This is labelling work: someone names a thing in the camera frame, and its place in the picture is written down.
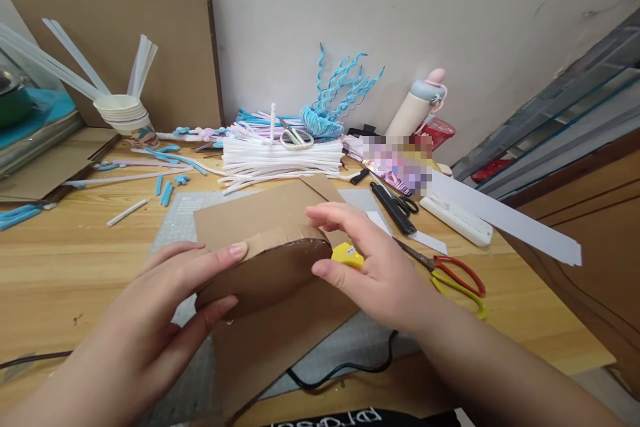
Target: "right hand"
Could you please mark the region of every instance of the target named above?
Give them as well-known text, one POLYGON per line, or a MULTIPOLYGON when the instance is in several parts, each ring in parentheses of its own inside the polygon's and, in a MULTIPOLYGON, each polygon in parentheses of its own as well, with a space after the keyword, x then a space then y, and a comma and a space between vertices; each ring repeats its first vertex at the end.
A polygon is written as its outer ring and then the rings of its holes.
POLYGON ((384 326, 413 335, 424 329, 438 294, 392 237, 346 203, 308 207, 307 218, 326 232, 346 232, 365 257, 360 271, 335 260, 319 260, 311 269, 316 276, 340 289, 384 326))

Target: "green pot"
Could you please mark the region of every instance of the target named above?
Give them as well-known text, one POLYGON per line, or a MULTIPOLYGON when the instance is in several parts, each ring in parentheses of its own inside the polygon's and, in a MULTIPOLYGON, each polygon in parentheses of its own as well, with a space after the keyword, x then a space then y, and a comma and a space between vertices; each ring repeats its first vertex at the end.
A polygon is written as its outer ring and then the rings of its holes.
POLYGON ((22 82, 8 70, 0 69, 0 129, 13 127, 32 113, 31 99, 22 82))

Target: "small scissors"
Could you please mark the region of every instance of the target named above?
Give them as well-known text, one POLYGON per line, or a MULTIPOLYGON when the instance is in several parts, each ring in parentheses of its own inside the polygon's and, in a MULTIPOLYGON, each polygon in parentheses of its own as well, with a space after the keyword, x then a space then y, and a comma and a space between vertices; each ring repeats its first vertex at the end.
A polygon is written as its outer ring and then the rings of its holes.
POLYGON ((371 172, 369 173, 375 178, 378 185, 380 185, 389 194, 389 197, 391 197, 391 201, 398 206, 402 213, 405 214, 405 217, 409 217, 411 214, 417 214, 418 212, 420 212, 417 203, 415 203, 406 195, 396 195, 387 188, 382 179, 380 179, 377 175, 373 175, 371 172))
POLYGON ((289 124, 280 117, 278 117, 278 120, 280 121, 280 124, 282 124, 282 126, 285 128, 285 131, 280 135, 280 143, 285 149, 304 150, 310 148, 313 145, 313 137, 311 137, 311 134, 309 132, 289 127, 289 124), (286 137, 291 141, 291 143, 285 142, 285 134, 286 137))
POLYGON ((480 320, 484 320, 485 318, 487 318, 487 306, 481 299, 481 297, 484 297, 487 293, 485 285, 482 283, 482 280, 480 280, 480 277, 478 277, 478 275, 467 264, 453 257, 435 256, 433 259, 430 259, 420 252, 412 249, 407 244, 400 242, 397 238, 394 237, 393 239, 398 243, 402 250, 407 252, 410 256, 424 265, 427 270, 429 270, 429 273, 431 274, 431 283, 435 286, 438 292, 440 292, 444 296, 447 296, 441 284, 445 284, 446 286, 449 286, 452 289, 461 292, 462 294, 473 300, 476 305, 478 305, 479 310, 478 312, 475 312, 475 316, 480 320), (467 272, 476 283, 478 287, 477 290, 464 282, 457 275, 455 275, 445 264, 443 264, 443 262, 451 262, 452 264, 459 266, 465 272, 467 272), (440 270, 445 272, 445 274, 447 274, 449 277, 440 274, 440 272, 438 272, 436 268, 439 268, 440 270))

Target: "white wall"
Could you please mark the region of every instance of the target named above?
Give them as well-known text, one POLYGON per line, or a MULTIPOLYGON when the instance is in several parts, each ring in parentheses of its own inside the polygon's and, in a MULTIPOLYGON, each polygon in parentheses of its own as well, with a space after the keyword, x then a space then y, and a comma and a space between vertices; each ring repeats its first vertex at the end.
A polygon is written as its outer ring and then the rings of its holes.
POLYGON ((214 0, 226 117, 272 101, 279 113, 298 114, 317 95, 322 41, 330 67, 360 50, 369 53, 368 73, 387 67, 347 126, 384 132, 410 83, 446 68, 441 117, 458 134, 436 158, 451 163, 638 7, 640 0, 214 0))
MULTIPOLYGON (((13 6, 11 0, 0 0, 0 22, 4 23, 14 32, 19 33, 24 38, 34 42, 37 45, 37 42, 33 38, 31 32, 28 30, 25 22, 20 17, 20 14, 13 6)), ((62 83, 53 75, 51 75, 46 70, 40 68, 40 66, 36 65, 34 62, 29 59, 23 57, 20 53, 13 51, 6 44, 1 44, 0 47, 4 51, 7 52, 8 55, 11 56, 11 59, 20 65, 25 72, 42 88, 47 88, 51 90, 62 90, 62 83)), ((12 67, 12 63, 10 60, 4 58, 2 53, 0 53, 0 67, 12 67)))

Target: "hand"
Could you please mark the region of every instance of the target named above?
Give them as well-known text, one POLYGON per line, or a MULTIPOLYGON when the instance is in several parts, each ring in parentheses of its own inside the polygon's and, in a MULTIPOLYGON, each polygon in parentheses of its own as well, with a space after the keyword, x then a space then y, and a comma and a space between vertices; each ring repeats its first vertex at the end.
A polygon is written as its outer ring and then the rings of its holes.
POLYGON ((244 242, 216 252, 179 242, 151 256, 89 337, 5 420, 92 427, 134 421, 170 389, 237 298, 205 306, 182 328, 171 323, 176 307, 246 252, 244 242))
POLYGON ((437 292, 386 232, 360 210, 346 203, 321 203, 307 208, 312 226, 342 230, 365 257, 361 271, 335 260, 319 260, 312 272, 349 296, 380 324, 417 334, 433 314, 437 292))

